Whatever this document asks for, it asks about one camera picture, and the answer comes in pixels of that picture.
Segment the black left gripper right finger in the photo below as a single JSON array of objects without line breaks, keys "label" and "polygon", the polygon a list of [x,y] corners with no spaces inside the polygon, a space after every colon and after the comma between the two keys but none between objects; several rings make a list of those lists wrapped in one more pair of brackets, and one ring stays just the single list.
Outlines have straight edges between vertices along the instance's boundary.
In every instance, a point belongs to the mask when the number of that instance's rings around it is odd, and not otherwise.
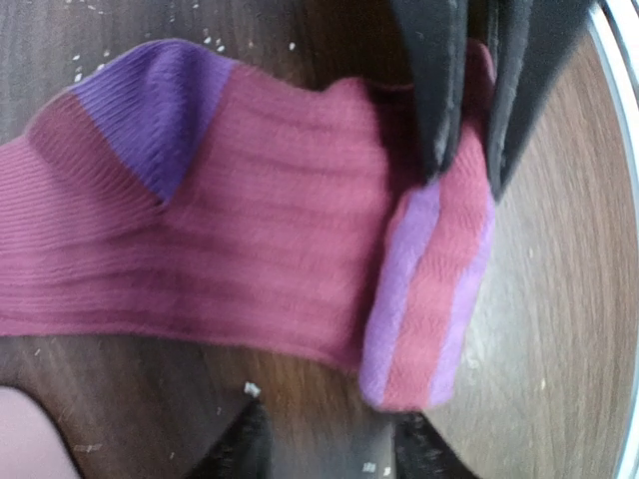
[{"label": "black left gripper right finger", "polygon": [[478,479],[423,413],[396,417],[394,452],[396,478]]}]

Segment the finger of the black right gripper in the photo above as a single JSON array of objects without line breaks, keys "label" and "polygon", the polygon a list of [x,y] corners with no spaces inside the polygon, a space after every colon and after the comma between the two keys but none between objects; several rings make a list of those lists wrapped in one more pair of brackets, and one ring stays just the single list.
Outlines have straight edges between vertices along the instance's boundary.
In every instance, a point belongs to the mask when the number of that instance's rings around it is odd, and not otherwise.
[{"label": "finger of the black right gripper", "polygon": [[487,40],[496,64],[486,166],[499,200],[556,77],[585,29],[590,1],[489,1]]},{"label": "finger of the black right gripper", "polygon": [[458,147],[467,45],[466,0],[392,0],[414,88],[420,149],[429,183]]}]

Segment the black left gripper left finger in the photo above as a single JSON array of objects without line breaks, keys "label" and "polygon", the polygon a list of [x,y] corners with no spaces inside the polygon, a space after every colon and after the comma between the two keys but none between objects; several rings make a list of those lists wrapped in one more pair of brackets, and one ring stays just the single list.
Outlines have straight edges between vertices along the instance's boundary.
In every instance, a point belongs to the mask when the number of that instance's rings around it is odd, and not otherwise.
[{"label": "black left gripper left finger", "polygon": [[268,413],[251,399],[188,479],[268,479],[272,477],[273,434]]}]

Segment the magenta purple sock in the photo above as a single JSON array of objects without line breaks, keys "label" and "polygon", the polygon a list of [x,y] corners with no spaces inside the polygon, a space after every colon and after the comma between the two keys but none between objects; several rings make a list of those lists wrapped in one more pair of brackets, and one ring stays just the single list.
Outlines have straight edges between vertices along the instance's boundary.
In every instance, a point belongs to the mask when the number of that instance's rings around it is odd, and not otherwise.
[{"label": "magenta purple sock", "polygon": [[408,88],[322,92],[181,40],[63,91],[1,149],[1,332],[244,345],[359,374],[379,410],[453,391],[490,255],[492,62],[420,180]]}]

